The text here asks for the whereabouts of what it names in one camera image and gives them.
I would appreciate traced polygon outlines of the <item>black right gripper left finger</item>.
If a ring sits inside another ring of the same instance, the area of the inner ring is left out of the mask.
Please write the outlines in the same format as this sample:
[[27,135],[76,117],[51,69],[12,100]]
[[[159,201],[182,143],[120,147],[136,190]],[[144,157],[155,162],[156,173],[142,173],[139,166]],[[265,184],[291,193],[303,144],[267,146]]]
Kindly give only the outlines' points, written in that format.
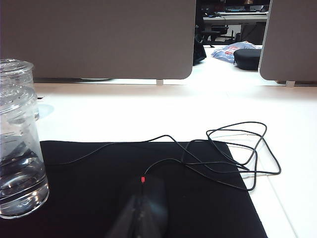
[[106,234],[106,238],[134,238],[138,198],[132,195],[122,206],[114,224]]

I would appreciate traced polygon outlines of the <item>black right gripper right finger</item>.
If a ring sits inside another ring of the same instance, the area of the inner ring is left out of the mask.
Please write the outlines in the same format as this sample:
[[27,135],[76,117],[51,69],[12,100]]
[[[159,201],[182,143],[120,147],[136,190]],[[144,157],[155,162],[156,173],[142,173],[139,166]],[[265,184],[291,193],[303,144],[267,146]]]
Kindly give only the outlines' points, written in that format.
[[137,237],[158,238],[159,229],[153,218],[150,202],[147,197],[142,197],[137,213]]

